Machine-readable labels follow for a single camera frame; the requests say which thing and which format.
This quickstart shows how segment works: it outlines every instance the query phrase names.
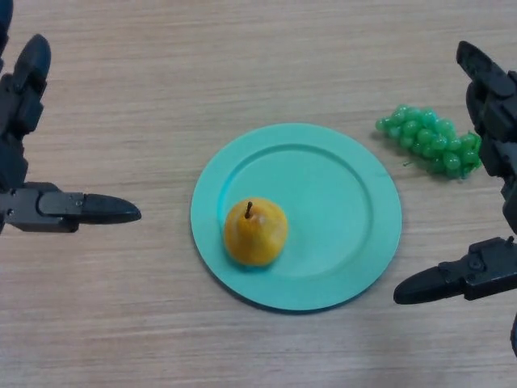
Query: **table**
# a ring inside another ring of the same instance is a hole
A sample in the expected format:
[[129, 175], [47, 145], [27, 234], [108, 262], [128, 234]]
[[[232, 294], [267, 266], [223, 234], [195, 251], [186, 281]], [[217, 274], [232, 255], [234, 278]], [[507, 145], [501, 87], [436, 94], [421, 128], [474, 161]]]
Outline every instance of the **table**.
[[[468, 40], [517, 67], [511, 0], [18, 0], [5, 51], [46, 36], [53, 64], [29, 179], [122, 196], [143, 218], [1, 237], [2, 387], [515, 386], [509, 292], [397, 306], [393, 289], [470, 243], [511, 234], [502, 182], [443, 183], [372, 136], [399, 103], [472, 129]], [[205, 163], [251, 129], [320, 124], [365, 144], [401, 194], [397, 257], [362, 297], [283, 316], [204, 270], [189, 204]]]

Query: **robotic arm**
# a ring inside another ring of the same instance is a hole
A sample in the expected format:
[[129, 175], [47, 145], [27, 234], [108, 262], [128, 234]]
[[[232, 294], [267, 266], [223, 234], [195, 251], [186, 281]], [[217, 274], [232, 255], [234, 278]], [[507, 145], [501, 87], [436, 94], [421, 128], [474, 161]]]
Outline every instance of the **robotic arm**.
[[[481, 137], [479, 156], [490, 176], [504, 181], [502, 214], [517, 233], [517, 73], [505, 73], [474, 45], [461, 41], [456, 61], [470, 77], [466, 102]], [[514, 238], [492, 238], [469, 247], [467, 255], [417, 273], [396, 287], [393, 299], [409, 305], [464, 295], [468, 301], [517, 289]], [[517, 315], [511, 329], [517, 356]]]
[[[0, 0], [0, 56], [12, 13], [12, 0]], [[23, 138], [36, 130], [43, 112], [50, 58], [48, 41], [35, 35], [19, 55], [13, 73], [0, 78], [0, 233], [5, 224], [26, 232], [73, 233], [80, 224], [139, 220], [140, 211], [126, 200], [25, 182], [28, 162]]]

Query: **teal plate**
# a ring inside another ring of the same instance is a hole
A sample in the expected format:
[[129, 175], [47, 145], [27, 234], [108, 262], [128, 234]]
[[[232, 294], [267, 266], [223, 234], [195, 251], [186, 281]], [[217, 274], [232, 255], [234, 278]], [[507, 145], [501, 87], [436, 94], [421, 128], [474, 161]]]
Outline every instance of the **teal plate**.
[[[261, 196], [285, 212], [288, 241], [268, 268], [246, 270], [227, 255], [225, 218]], [[229, 143], [202, 172], [191, 202], [201, 258], [232, 293], [252, 304], [310, 312], [342, 304], [372, 285], [401, 236], [397, 188], [354, 139], [312, 124], [275, 124]]]

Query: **pear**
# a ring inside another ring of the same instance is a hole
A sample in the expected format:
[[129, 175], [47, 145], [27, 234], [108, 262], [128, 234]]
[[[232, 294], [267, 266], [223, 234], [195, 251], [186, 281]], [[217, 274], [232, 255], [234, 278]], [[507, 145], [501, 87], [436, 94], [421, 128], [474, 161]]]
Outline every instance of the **pear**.
[[225, 220], [225, 248], [233, 259], [246, 266], [271, 264], [284, 249], [287, 236], [284, 211], [265, 198], [238, 202]]

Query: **grapes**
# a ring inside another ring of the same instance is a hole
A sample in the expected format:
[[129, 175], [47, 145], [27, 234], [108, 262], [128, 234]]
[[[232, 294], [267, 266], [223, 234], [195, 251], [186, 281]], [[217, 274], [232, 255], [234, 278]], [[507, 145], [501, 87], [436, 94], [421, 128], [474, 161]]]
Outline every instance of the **grapes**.
[[461, 162], [463, 164], [475, 164], [478, 159], [477, 153], [474, 150], [466, 150], [461, 155]]
[[457, 170], [461, 167], [460, 157], [452, 152], [443, 154], [443, 164], [448, 170]]
[[420, 129], [417, 134], [417, 139], [422, 144], [428, 144], [433, 141], [434, 134], [430, 129]]
[[402, 148], [408, 150], [413, 145], [413, 141], [414, 140], [412, 137], [402, 136], [401, 140], [399, 141], [399, 144]]
[[448, 151], [457, 151], [461, 148], [461, 140], [456, 138], [449, 141], [449, 144], [447, 145]]
[[456, 129], [450, 120], [440, 119], [436, 121], [436, 132], [445, 136], [449, 141], [456, 139]]
[[401, 127], [391, 127], [388, 128], [388, 136], [392, 139], [398, 139], [401, 136], [402, 128]]
[[404, 119], [406, 118], [405, 112], [402, 111], [395, 111], [391, 115], [391, 120], [395, 125], [401, 125], [404, 122]]
[[460, 137], [461, 139], [461, 148], [463, 150], [471, 150], [477, 143], [476, 135], [473, 133], [467, 133]]
[[431, 147], [433, 150], [441, 151], [447, 148], [447, 138], [444, 135], [438, 135], [435, 140], [432, 141]]
[[422, 110], [422, 125], [426, 128], [433, 129], [436, 122], [436, 113], [431, 108]]
[[413, 145], [411, 146], [411, 152], [415, 155], [421, 155], [423, 151], [423, 144], [415, 141]]
[[427, 166], [429, 173], [465, 178], [482, 165], [481, 138], [475, 133], [458, 137], [454, 123], [438, 117], [431, 108], [401, 104], [390, 116], [377, 120], [375, 126], [402, 149], [423, 158], [425, 162], [417, 165]]
[[407, 137], [414, 137], [417, 132], [420, 130], [420, 125], [417, 121], [406, 121], [402, 126], [402, 133]]

